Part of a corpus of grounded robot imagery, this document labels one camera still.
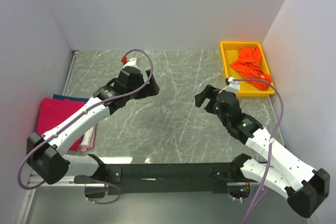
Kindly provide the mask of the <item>orange t shirt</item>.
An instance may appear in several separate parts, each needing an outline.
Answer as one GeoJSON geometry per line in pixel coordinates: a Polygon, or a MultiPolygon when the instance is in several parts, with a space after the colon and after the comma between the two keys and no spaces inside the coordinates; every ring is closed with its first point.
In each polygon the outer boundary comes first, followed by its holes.
{"type": "Polygon", "coordinates": [[[272,82],[271,76],[261,69],[263,60],[260,48],[244,47],[238,51],[238,59],[230,64],[231,68],[239,72],[243,79],[260,79],[272,82]]]}

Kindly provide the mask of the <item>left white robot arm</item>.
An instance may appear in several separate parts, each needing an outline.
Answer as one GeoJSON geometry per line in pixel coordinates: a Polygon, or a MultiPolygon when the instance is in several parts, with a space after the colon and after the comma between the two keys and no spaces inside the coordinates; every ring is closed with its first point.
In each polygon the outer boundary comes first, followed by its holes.
{"type": "Polygon", "coordinates": [[[153,71],[147,80],[137,67],[125,66],[119,76],[100,87],[89,101],[68,119],[43,135],[32,133],[27,139],[28,164],[49,185],[64,176],[87,176],[93,183],[104,179],[103,161],[95,155],[72,156],[67,151],[90,128],[124,107],[129,100],[157,95],[159,87],[153,71]]]}

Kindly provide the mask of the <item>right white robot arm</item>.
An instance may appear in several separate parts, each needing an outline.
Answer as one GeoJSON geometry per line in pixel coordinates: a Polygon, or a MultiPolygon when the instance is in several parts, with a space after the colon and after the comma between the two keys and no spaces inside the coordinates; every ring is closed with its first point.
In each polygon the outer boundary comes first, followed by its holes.
{"type": "Polygon", "coordinates": [[[247,178],[263,183],[283,196],[298,215],[310,218],[329,195],[330,174],[294,156],[260,122],[244,113],[236,98],[238,90],[238,83],[222,90],[207,85],[195,96],[196,107],[208,99],[206,112],[216,115],[233,138],[270,163],[263,165],[247,155],[239,155],[232,161],[232,179],[241,182],[247,178]]]}

